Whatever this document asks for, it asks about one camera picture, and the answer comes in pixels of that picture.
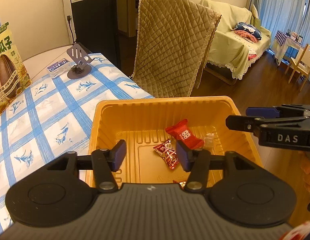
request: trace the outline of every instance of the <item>blue label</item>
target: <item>blue label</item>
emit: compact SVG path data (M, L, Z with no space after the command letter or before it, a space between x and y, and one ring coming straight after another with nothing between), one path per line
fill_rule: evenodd
M69 61L66 58L63 58L62 60L50 65L49 67L47 67L47 69L49 72L53 72L54 70L57 70L59 67L65 65L68 62Z

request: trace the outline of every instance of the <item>checkered cloth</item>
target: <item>checkered cloth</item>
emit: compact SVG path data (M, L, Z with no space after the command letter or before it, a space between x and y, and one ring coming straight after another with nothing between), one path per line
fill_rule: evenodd
M46 75L0 117L0 233L12 224L5 206L9 187L66 151L88 154L96 104L106 99L153 98L103 57L92 71L70 80Z
M287 38L288 38L288 36L281 31L277 31L277 33L275 35L275 39L277 40L277 42L280 46L282 46L284 44L284 42L286 41Z

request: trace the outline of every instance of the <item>green cushion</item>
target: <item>green cushion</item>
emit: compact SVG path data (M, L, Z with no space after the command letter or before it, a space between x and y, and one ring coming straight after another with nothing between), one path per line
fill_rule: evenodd
M253 26L257 29L257 30L261 30L261 19L255 18L254 19L254 24Z
M254 26L254 19L255 19L255 18L252 16L252 17L251 17L250 25L253 25L253 26Z

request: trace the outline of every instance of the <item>brown quilted fabric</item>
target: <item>brown quilted fabric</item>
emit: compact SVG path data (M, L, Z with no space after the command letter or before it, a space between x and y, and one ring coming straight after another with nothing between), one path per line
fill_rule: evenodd
M189 97L220 19L189 0L140 0L133 80L156 98Z

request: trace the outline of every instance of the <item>gray phone holder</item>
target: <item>gray phone holder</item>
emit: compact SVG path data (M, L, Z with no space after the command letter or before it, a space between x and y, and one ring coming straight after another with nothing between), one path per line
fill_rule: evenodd
M92 67L89 63L93 60L79 44L74 44L66 52L76 63L76 65L67 73L69 79L79 79L85 77L91 72Z

